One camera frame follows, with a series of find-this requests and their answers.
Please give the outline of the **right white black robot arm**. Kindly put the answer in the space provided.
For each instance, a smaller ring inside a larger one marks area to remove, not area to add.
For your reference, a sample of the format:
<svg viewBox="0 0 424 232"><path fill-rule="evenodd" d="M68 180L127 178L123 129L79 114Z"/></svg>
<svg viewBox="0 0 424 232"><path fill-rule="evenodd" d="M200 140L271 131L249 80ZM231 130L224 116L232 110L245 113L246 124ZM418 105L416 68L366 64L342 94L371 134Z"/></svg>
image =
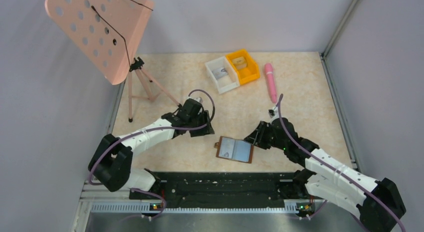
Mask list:
<svg viewBox="0 0 424 232"><path fill-rule="evenodd" d="M303 167L293 178L300 196L320 197L343 208L368 231L391 231L406 213L393 181L378 181L342 164L316 143L299 137L286 118L261 121L244 141L261 149L282 150Z"/></svg>

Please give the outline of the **brown leather card holder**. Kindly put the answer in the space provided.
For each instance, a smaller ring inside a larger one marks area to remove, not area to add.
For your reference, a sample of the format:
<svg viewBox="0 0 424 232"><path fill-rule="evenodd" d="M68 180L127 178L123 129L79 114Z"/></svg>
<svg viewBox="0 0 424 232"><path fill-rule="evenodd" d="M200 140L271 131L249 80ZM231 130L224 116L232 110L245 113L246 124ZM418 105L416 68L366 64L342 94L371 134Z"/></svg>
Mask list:
<svg viewBox="0 0 424 232"><path fill-rule="evenodd" d="M241 163L252 163L254 146L244 140L221 136L215 144L216 157Z"/></svg>

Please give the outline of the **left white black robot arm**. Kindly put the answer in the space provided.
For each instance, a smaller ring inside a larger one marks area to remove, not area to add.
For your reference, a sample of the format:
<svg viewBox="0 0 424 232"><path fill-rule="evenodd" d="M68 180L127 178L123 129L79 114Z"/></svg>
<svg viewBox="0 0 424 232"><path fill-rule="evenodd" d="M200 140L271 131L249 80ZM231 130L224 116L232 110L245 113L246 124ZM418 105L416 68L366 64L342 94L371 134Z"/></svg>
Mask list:
<svg viewBox="0 0 424 232"><path fill-rule="evenodd" d="M88 164L89 178L95 177L97 184L110 192L121 188L152 192L160 179L148 169L132 168L134 157L186 132L191 137L214 134L209 112L203 108L200 97L188 97L175 112L166 113L133 133L105 135Z"/></svg>

